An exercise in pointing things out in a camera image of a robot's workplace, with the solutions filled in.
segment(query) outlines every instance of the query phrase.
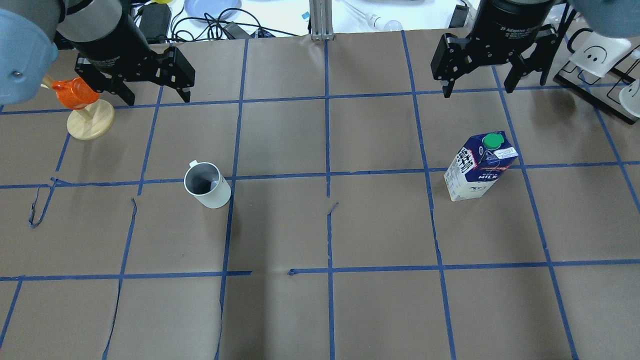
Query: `green bottle cap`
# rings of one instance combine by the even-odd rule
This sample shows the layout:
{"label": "green bottle cap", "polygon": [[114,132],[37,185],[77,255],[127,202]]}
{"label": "green bottle cap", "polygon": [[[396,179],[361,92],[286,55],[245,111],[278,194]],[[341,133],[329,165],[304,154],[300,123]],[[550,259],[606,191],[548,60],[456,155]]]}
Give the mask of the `green bottle cap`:
{"label": "green bottle cap", "polygon": [[482,143],[487,150],[499,149],[502,143],[504,143],[504,137],[500,134],[490,133],[484,136]]}

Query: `orange plastic cup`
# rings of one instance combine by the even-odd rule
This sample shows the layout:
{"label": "orange plastic cup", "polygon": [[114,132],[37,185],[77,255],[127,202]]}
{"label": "orange plastic cup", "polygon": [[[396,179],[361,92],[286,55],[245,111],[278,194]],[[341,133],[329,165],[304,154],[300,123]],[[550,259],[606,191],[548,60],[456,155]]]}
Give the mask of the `orange plastic cup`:
{"label": "orange plastic cup", "polygon": [[80,110],[98,100],[100,94],[93,91],[82,78],[54,81],[53,90],[62,105],[72,110]]}

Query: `milk carton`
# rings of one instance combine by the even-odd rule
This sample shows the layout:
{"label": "milk carton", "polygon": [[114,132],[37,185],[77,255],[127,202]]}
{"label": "milk carton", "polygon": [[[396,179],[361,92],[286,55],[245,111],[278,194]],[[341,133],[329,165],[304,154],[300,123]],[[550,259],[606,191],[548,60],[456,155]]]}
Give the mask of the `milk carton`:
{"label": "milk carton", "polygon": [[444,174],[451,201],[484,195],[517,157],[504,131],[471,136]]}

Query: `white mug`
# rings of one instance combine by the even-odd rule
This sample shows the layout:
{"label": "white mug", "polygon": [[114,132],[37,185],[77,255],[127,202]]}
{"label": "white mug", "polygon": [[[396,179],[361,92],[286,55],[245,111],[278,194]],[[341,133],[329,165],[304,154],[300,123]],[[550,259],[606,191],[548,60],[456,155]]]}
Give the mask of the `white mug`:
{"label": "white mug", "polygon": [[569,61],[603,78],[630,48],[631,41],[625,38],[607,38],[591,33],[584,44],[569,57]]}
{"label": "white mug", "polygon": [[220,169],[212,163],[189,163],[184,174],[184,188],[209,209],[224,206],[231,198],[231,187]]}
{"label": "white mug", "polygon": [[620,104],[631,115],[640,117],[640,79],[620,90]]}

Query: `blue painter's tape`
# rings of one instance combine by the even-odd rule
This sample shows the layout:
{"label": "blue painter's tape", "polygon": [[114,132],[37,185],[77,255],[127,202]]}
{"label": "blue painter's tape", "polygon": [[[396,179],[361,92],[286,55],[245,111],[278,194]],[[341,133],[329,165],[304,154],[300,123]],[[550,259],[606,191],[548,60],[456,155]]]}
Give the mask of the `blue painter's tape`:
{"label": "blue painter's tape", "polygon": [[383,175],[383,174],[415,174],[424,172],[423,168],[401,168],[393,170],[361,170],[361,171],[338,171],[332,172],[331,176],[348,176],[348,175]]}
{"label": "blue painter's tape", "polygon": [[156,104],[143,104],[143,105],[119,105],[119,106],[114,106],[114,109],[145,109],[145,108],[155,108]]}
{"label": "blue painter's tape", "polygon": [[259,180],[259,179],[287,179],[291,177],[325,177],[324,172],[309,172],[302,174],[274,174],[274,175],[247,175],[236,176],[236,180]]}
{"label": "blue painter's tape", "polygon": [[531,202],[531,208],[533,209],[533,215],[536,220],[536,226],[538,227],[538,233],[540,235],[540,242],[542,243],[542,249],[545,253],[545,259],[547,260],[547,267],[549,269],[549,275],[551,276],[551,283],[554,287],[554,292],[556,294],[556,300],[558,304],[558,310],[560,311],[560,317],[562,318],[564,332],[567,337],[567,341],[569,342],[569,349],[571,350],[571,355],[573,360],[578,360],[578,353],[575,348],[575,344],[573,342],[573,335],[571,334],[571,328],[569,326],[569,321],[566,317],[566,312],[564,310],[564,304],[562,301],[562,295],[560,294],[560,288],[556,279],[556,272],[554,271],[553,264],[551,262],[551,255],[549,253],[549,249],[547,248],[547,239],[545,237],[545,232],[542,228],[542,223],[540,222],[540,214],[538,213],[538,207],[536,205],[536,199],[533,196],[533,190],[531,189],[531,183],[529,181],[529,175],[527,174],[527,165],[523,159],[522,151],[520,151],[520,144],[518,143],[518,137],[515,132],[515,128],[513,127],[513,122],[511,121],[511,115],[509,114],[509,108],[507,107],[507,102],[504,98],[504,93],[502,88],[500,87],[500,79],[498,78],[498,73],[495,70],[495,67],[492,66],[493,78],[495,80],[496,85],[499,88],[500,101],[502,102],[502,109],[504,110],[505,117],[507,118],[507,123],[509,124],[509,130],[511,130],[511,136],[513,138],[513,145],[518,151],[520,164],[522,166],[522,175],[524,177],[524,182],[527,187],[527,193],[529,194],[529,201]]}
{"label": "blue painter's tape", "polygon": [[60,167],[62,166],[62,159],[65,158],[65,153],[67,151],[67,145],[69,145],[69,139],[71,138],[71,134],[67,133],[67,137],[65,138],[65,143],[62,145],[62,151],[60,151],[60,157],[58,158],[58,164],[56,165],[56,172],[60,171]]}
{"label": "blue painter's tape", "polygon": [[333,231],[332,214],[338,206],[336,202],[326,215],[326,252],[327,252],[327,274],[328,274],[328,294],[329,294],[329,358],[335,360],[335,320],[333,315]]}
{"label": "blue painter's tape", "polygon": [[[587,87],[586,89],[589,93],[591,93],[591,90]],[[611,134],[609,133],[609,129],[607,128],[607,124],[604,122],[604,118],[602,117],[602,113],[600,112],[600,109],[598,109],[597,106],[593,105],[593,110],[596,113],[596,116],[598,117],[598,121],[600,122],[600,125],[602,126],[602,130],[604,131],[605,136],[607,137],[607,141],[609,141],[609,145],[611,146],[611,151],[613,151],[613,154],[616,157],[617,160],[617,164],[620,166],[620,170],[622,171],[622,176],[625,178],[625,182],[627,182],[627,188],[629,189],[629,192],[631,193],[631,197],[634,200],[634,204],[636,205],[636,210],[640,213],[640,201],[638,201],[638,196],[636,194],[636,189],[634,188],[634,185],[631,183],[631,178],[629,178],[629,174],[627,173],[627,170],[622,162],[622,158],[620,157],[620,153],[618,152],[618,149],[616,148],[616,144],[613,141],[613,138],[611,137]]]}
{"label": "blue painter's tape", "polygon": [[510,268],[543,268],[547,263],[496,263],[496,264],[458,264],[444,265],[445,270],[473,269],[510,269]]}
{"label": "blue painter's tape", "polygon": [[183,178],[179,178],[179,179],[151,179],[151,180],[144,180],[145,184],[161,184],[161,183],[181,183],[184,179]]}
{"label": "blue painter's tape", "polygon": [[[229,271],[226,276],[249,276],[251,271]],[[179,277],[218,277],[222,271],[170,272],[151,274],[95,274],[95,275],[23,275],[0,277],[1,281],[61,281],[61,280],[118,280],[118,279],[173,279]]]}
{"label": "blue painter's tape", "polygon": [[170,102],[167,104],[158,104],[160,108],[171,108],[173,106],[198,106],[198,105],[217,105],[217,104],[237,104],[238,100],[216,100],[216,101],[194,101],[194,102]]}
{"label": "blue painter's tape", "polygon": [[616,166],[618,163],[608,161],[603,163],[575,163],[575,164],[540,164],[526,165],[527,168],[565,168],[565,167],[610,167]]}
{"label": "blue painter's tape", "polygon": [[147,171],[147,162],[149,161],[149,153],[151,153],[151,142],[154,139],[154,131],[156,130],[156,122],[158,119],[158,111],[160,110],[160,100],[162,99],[162,92],[164,86],[160,86],[158,90],[158,98],[156,100],[156,106],[154,110],[154,119],[151,122],[151,130],[149,131],[149,139],[147,140],[147,150],[145,151],[145,159],[142,161],[142,171],[140,172],[140,181],[138,182],[138,196],[142,195],[142,186],[145,181],[145,172]]}
{"label": "blue painter's tape", "polygon": [[55,184],[58,188],[77,188],[82,186],[130,186],[138,185],[139,181],[115,181],[112,183],[70,183],[64,180],[55,179]]}
{"label": "blue painter's tape", "polygon": [[22,287],[22,280],[18,280],[18,284],[15,286],[15,291],[13,292],[11,305],[9,305],[9,312],[7,312],[6,314],[2,332],[0,332],[0,348],[2,348],[2,344],[4,343],[4,337],[6,336],[6,331],[9,328],[9,322],[11,321],[11,316],[13,315],[13,309],[15,308],[15,303],[18,301],[18,295],[20,295],[21,287]]}
{"label": "blue painter's tape", "polygon": [[48,109],[48,110],[20,110],[3,111],[0,115],[22,115],[22,114],[46,114],[46,113],[70,113],[70,109]]}
{"label": "blue painter's tape", "polygon": [[441,270],[440,265],[352,266],[333,268],[333,272],[396,272]]}
{"label": "blue painter's tape", "polygon": [[326,274],[329,272],[327,268],[304,268],[304,269],[291,269],[287,273],[287,275],[296,275],[296,274]]}
{"label": "blue painter's tape", "polygon": [[170,272],[165,274],[124,274],[124,279],[173,279],[181,277],[249,276],[251,271]]}
{"label": "blue painter's tape", "polygon": [[327,95],[331,99],[352,99],[357,97],[385,97],[385,96],[404,96],[411,95],[411,92],[382,92],[377,94],[342,94],[342,95]]}
{"label": "blue painter's tape", "polygon": [[116,306],[113,311],[113,317],[111,319],[111,331],[109,332],[109,337],[107,338],[107,343],[104,345],[104,350],[102,351],[102,360],[107,360],[107,356],[109,355],[109,347],[111,346],[111,338],[113,337],[113,329],[115,329],[116,325],[116,317],[118,316],[118,307],[120,305],[120,292],[122,291],[122,279],[118,280],[118,293],[116,294]]}
{"label": "blue painter's tape", "polygon": [[306,100],[320,100],[324,98],[325,98],[324,96],[275,97],[272,99],[245,99],[243,100],[243,102],[306,101]]}
{"label": "blue painter's tape", "polygon": [[329,41],[324,41],[324,164],[326,171],[326,196],[331,197],[330,156],[330,112],[329,112]]}
{"label": "blue painter's tape", "polygon": [[554,266],[630,265],[640,264],[640,259],[554,261],[553,264]]}
{"label": "blue painter's tape", "polygon": [[40,193],[40,189],[38,188],[38,190],[36,190],[36,198],[35,200],[31,203],[31,211],[29,213],[29,227],[31,229],[35,229],[36,227],[38,227],[38,225],[40,225],[40,223],[42,223],[42,221],[44,220],[44,216],[47,214],[47,209],[49,209],[49,203],[51,202],[51,197],[53,196],[53,191],[55,191],[56,189],[56,181],[54,180],[54,178],[51,178],[51,180],[53,180],[53,185],[51,186],[46,186],[49,188],[49,196],[47,196],[47,202],[45,202],[44,207],[42,208],[42,213],[40,214],[40,218],[38,219],[37,222],[33,222],[34,218],[35,218],[35,213],[36,213],[36,203],[38,202],[38,194]]}
{"label": "blue painter's tape", "polygon": [[127,241],[124,246],[124,254],[122,255],[122,263],[120,265],[120,275],[124,274],[124,270],[127,267],[127,258],[129,257],[129,247],[131,247],[131,237],[133,236],[133,228],[136,225],[136,214],[138,213],[138,205],[136,201],[131,198],[133,204],[133,212],[131,213],[131,223],[129,224],[129,232],[127,233]]}
{"label": "blue painter's tape", "polygon": [[30,189],[30,188],[48,188],[48,184],[17,184],[17,185],[0,185],[0,189]]}
{"label": "blue painter's tape", "polygon": [[422,136],[422,125],[420,122],[420,111],[418,107],[418,98],[415,91],[415,80],[413,77],[413,67],[411,65],[411,56],[409,55],[409,47],[406,42],[406,35],[404,30],[400,31],[404,46],[404,56],[406,57],[406,64],[409,70],[409,80],[411,83],[411,91],[413,97],[413,111],[415,114],[415,125],[418,131],[418,141],[420,144],[420,155],[422,156],[422,165],[424,166],[424,179],[427,188],[427,198],[429,199],[429,212],[431,217],[431,228],[433,230],[433,241],[436,249],[436,258],[438,260],[438,266],[440,267],[440,289],[442,291],[442,304],[444,308],[445,323],[447,325],[447,337],[449,340],[449,352],[451,353],[451,359],[456,360],[456,345],[453,338],[453,328],[451,325],[451,314],[449,313],[449,296],[447,294],[447,283],[445,281],[444,269],[442,268],[442,255],[440,253],[440,247],[438,246],[438,236],[436,234],[436,226],[433,216],[433,195],[431,193],[431,179],[429,177],[429,165],[427,162],[427,156],[424,150],[424,138]]}
{"label": "blue painter's tape", "polygon": [[[240,131],[242,130],[242,110],[243,110],[243,101],[244,101],[244,80],[246,77],[246,55],[249,50],[249,40],[246,39],[244,41],[244,53],[242,60],[242,73],[240,77],[240,99],[238,101],[238,120],[236,124],[236,146],[234,149],[234,166],[233,166],[233,178],[237,177],[237,168],[238,168],[238,153],[240,150]],[[229,264],[229,248],[231,242],[231,225],[232,218],[234,214],[234,199],[236,197],[236,181],[234,180],[231,184],[231,198],[229,199],[229,211],[227,214],[227,233],[225,236],[225,255],[223,258],[222,271],[223,275],[220,278],[220,324],[222,324],[222,316],[225,310],[225,293],[227,289],[227,270]],[[220,358],[220,341],[222,340],[222,325],[220,325],[220,335],[218,336],[218,346],[216,348],[216,356],[215,360]]]}
{"label": "blue painter's tape", "polygon": [[[496,88],[477,88],[477,89],[453,89],[454,93],[465,93],[465,92],[496,92],[498,91],[498,89]],[[433,94],[439,94],[442,95],[442,90],[422,90],[422,91],[416,91],[415,92],[417,95],[433,95]]]}

